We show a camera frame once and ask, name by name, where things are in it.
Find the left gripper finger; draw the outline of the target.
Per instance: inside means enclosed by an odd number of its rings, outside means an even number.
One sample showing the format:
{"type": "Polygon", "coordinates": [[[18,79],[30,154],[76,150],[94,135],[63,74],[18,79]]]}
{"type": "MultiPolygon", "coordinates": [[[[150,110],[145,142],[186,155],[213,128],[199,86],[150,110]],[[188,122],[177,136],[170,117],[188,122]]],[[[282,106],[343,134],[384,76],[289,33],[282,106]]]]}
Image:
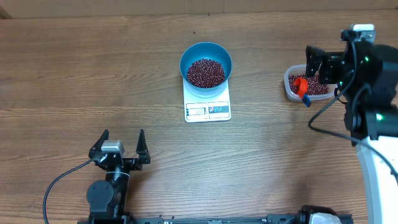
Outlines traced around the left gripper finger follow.
{"type": "Polygon", "coordinates": [[[109,139],[109,131],[105,129],[101,137],[94,143],[94,145],[89,149],[88,157],[94,158],[95,154],[101,150],[101,147],[105,140],[109,139]]]}
{"type": "Polygon", "coordinates": [[[143,129],[140,130],[139,139],[136,147],[136,154],[140,164],[150,164],[151,158],[149,150],[147,148],[145,132],[143,129]]]}

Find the orange measuring scoop blue handle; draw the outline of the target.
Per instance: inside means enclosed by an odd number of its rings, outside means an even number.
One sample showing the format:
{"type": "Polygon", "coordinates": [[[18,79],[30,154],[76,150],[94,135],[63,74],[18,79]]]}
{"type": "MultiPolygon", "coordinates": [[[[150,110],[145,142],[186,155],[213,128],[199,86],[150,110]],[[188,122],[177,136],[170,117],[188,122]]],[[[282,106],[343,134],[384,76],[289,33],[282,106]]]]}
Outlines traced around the orange measuring scoop blue handle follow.
{"type": "Polygon", "coordinates": [[[306,79],[304,79],[304,78],[297,78],[294,81],[294,85],[298,87],[297,95],[300,97],[300,99],[302,100],[303,104],[306,107],[310,107],[311,106],[311,101],[310,101],[310,98],[307,95],[308,81],[306,79]]]}

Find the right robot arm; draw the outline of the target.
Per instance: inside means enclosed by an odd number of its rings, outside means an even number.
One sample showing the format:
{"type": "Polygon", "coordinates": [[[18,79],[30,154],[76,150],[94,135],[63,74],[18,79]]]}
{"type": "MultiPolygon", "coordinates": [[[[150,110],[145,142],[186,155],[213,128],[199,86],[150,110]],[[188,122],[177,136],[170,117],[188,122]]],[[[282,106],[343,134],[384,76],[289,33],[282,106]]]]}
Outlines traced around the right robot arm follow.
{"type": "Polygon", "coordinates": [[[397,223],[397,49],[348,42],[344,52],[306,48],[307,77],[335,84],[346,99],[344,122],[363,172],[369,223],[397,223]]]}

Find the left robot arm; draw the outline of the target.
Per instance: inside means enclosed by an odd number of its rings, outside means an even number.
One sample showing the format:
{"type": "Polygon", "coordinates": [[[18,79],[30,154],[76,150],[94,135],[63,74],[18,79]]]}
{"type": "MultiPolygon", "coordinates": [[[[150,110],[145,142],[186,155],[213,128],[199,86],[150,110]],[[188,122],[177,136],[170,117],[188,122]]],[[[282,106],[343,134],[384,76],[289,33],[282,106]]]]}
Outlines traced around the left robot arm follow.
{"type": "Polygon", "coordinates": [[[88,223],[135,223],[135,218],[125,211],[131,171],[142,170],[150,164],[144,130],[140,130],[136,158],[124,157],[120,140],[110,140],[106,129],[89,150],[88,157],[95,165],[106,171],[103,180],[93,182],[87,190],[90,204],[88,223]]]}

